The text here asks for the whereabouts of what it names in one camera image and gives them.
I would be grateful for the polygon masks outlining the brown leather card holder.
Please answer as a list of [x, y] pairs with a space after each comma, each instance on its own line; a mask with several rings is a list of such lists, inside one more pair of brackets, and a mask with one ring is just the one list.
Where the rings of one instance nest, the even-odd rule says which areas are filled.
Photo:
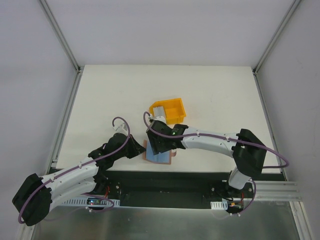
[[143, 147], [145, 148], [145, 152], [142, 154], [142, 159], [153, 164], [171, 165], [172, 158], [177, 155], [176, 150], [170, 150], [154, 155], [148, 140], [143, 141]]

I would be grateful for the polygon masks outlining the yellow plastic bin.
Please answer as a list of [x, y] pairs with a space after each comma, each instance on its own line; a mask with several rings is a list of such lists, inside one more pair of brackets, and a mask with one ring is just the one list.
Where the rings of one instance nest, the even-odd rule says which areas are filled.
[[158, 106], [164, 107], [165, 119], [168, 125], [181, 124], [187, 116], [181, 98], [156, 101], [149, 107], [149, 113], [153, 115], [153, 108]]

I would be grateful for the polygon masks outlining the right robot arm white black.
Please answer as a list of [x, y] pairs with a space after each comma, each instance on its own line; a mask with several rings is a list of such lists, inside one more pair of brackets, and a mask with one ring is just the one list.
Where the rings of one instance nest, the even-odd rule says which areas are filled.
[[242, 193], [250, 179], [261, 175], [267, 154], [265, 145], [244, 128], [239, 133], [214, 133], [184, 124], [171, 128], [153, 120], [146, 134], [154, 155], [176, 149], [198, 149], [232, 158], [235, 168], [225, 184], [225, 192], [233, 198]]

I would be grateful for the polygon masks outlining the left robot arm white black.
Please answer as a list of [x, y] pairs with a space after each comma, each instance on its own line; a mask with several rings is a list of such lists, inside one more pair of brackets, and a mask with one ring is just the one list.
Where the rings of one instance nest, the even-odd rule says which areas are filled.
[[91, 192], [102, 194], [106, 188], [104, 172], [115, 161], [132, 159], [145, 150], [131, 134], [115, 133], [73, 166], [43, 176], [29, 175], [12, 199], [19, 213], [18, 222], [34, 226], [66, 200]]

